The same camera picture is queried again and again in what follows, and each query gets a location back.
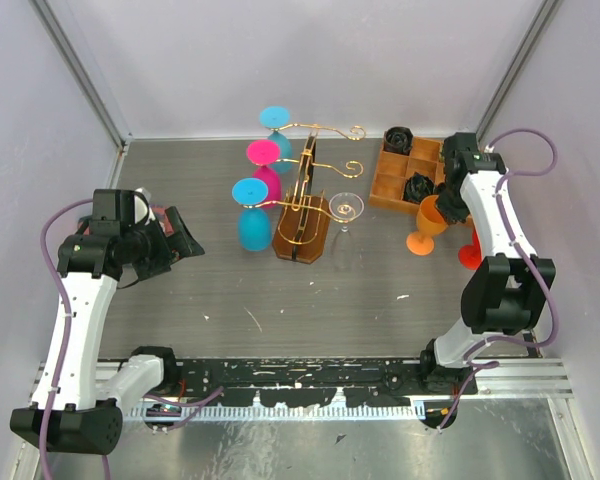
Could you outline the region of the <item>orange wine glass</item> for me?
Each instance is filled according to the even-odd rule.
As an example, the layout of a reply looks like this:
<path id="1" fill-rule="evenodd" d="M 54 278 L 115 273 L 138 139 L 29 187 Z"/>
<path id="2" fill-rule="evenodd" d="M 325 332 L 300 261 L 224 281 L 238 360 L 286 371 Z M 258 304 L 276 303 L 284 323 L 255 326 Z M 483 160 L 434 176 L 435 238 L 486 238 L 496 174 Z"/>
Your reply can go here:
<path id="1" fill-rule="evenodd" d="M 437 195 L 422 200 L 416 215 L 416 230 L 406 238 L 408 250 L 419 256 L 426 256 L 435 248 L 434 237 L 447 229 L 447 222 L 436 207 Z"/>

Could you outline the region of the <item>red wine glass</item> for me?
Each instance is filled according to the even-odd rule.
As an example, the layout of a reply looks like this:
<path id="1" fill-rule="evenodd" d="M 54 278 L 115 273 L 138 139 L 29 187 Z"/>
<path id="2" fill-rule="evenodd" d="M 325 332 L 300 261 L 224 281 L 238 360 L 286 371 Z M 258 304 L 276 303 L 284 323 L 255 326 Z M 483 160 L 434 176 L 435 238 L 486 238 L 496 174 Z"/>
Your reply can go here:
<path id="1" fill-rule="evenodd" d="M 476 270 L 482 262 L 482 253 L 477 231 L 472 231 L 471 243 L 458 251 L 459 262 L 469 270 Z"/>

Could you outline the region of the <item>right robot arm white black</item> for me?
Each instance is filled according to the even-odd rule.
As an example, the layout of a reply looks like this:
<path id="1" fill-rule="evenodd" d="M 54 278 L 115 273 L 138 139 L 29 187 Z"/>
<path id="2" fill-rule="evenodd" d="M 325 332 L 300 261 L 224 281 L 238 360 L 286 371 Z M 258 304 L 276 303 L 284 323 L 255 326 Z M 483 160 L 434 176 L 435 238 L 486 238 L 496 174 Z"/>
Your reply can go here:
<path id="1" fill-rule="evenodd" d="M 542 311 L 558 318 L 550 295 L 555 264 L 538 256 L 510 200 L 516 172 L 493 145 L 480 148 L 473 133 L 446 138 L 442 158 L 445 187 L 433 210 L 448 224 L 472 221 L 481 262 L 462 292 L 459 319 L 420 354 L 418 379 L 432 394 L 468 379 L 472 360 L 494 343 L 532 347 L 520 334 L 537 325 Z"/>

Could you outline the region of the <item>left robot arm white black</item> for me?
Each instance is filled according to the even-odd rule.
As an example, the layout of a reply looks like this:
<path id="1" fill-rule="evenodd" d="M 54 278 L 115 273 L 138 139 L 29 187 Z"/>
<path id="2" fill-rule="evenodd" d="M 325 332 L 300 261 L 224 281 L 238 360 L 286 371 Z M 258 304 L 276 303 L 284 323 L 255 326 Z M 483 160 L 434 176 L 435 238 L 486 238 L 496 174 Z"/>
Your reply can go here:
<path id="1" fill-rule="evenodd" d="M 12 411 L 10 429 L 41 452 L 108 455 L 123 416 L 145 395 L 174 393 L 181 372 L 170 347 L 141 346 L 103 386 L 96 384 L 104 323 L 125 268 L 143 282 L 170 272 L 203 247 L 174 206 L 158 214 L 144 189 L 97 189 L 92 212 L 52 258 L 59 291 L 43 375 L 30 403 Z"/>

